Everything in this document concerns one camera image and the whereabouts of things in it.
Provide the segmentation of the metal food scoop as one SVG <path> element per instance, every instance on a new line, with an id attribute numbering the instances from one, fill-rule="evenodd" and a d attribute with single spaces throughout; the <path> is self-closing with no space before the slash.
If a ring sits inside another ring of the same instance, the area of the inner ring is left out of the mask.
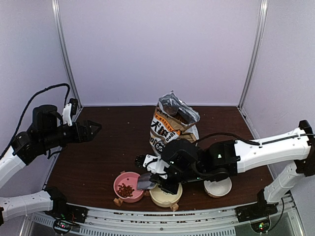
<path id="1" fill-rule="evenodd" d="M 151 190 L 157 185 L 157 175 L 152 173 L 141 174 L 137 180 L 137 190 Z"/>

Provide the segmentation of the brown dog food bag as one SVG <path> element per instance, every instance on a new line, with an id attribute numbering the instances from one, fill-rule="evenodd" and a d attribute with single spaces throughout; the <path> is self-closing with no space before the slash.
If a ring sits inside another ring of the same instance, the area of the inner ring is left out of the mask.
<path id="1" fill-rule="evenodd" d="M 189 124 L 183 124 L 170 116 L 171 113 L 182 111 L 189 116 Z M 155 155 L 160 156 L 165 146 L 172 140 L 185 139 L 193 143 L 199 139 L 196 124 L 200 121 L 199 113 L 174 92 L 158 99 L 150 125 L 149 143 Z"/>

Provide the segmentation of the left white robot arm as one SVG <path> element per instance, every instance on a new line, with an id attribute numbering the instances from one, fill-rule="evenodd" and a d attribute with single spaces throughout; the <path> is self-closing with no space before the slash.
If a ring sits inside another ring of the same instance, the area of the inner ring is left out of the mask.
<path id="1" fill-rule="evenodd" d="M 9 148 L 0 159 L 0 184 L 4 186 L 16 173 L 29 165 L 37 157 L 51 156 L 51 150 L 68 144 L 92 141 L 102 129 L 101 124 L 84 120 L 83 124 L 72 121 L 74 109 L 66 104 L 62 114 L 55 105 L 41 105 L 33 109 L 32 123 L 27 131 L 13 136 Z M 71 208 L 66 196 L 56 187 L 48 187 L 39 192 L 0 199 L 0 222 L 47 211 L 59 218 L 67 218 Z"/>

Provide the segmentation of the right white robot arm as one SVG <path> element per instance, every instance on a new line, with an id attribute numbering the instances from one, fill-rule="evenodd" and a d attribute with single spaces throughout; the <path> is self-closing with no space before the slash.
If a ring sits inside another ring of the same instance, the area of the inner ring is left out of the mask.
<path id="1" fill-rule="evenodd" d="M 228 141 L 214 143 L 207 149 L 187 140 L 173 140 L 164 147 L 161 156 L 137 159 L 139 166 L 152 173 L 151 181 L 170 194 L 176 194 L 181 183 L 221 181 L 284 161 L 287 166 L 259 191 L 256 203 L 235 209 L 239 222 L 277 213 L 282 197 L 301 179 L 315 174 L 315 135 L 306 120 L 292 131 L 260 140 L 244 140 L 230 134 Z"/>

